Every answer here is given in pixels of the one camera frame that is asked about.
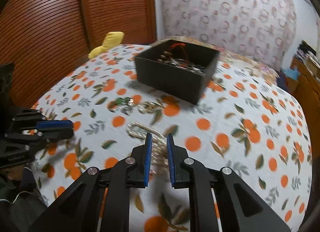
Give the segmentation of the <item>left hand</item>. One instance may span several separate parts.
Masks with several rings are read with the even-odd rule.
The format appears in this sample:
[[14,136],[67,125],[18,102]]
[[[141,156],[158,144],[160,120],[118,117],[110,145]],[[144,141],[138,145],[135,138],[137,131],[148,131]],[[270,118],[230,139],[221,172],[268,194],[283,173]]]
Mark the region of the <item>left hand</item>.
[[7,172],[8,179],[12,181],[21,181],[24,176],[33,174],[28,164],[14,166],[5,171]]

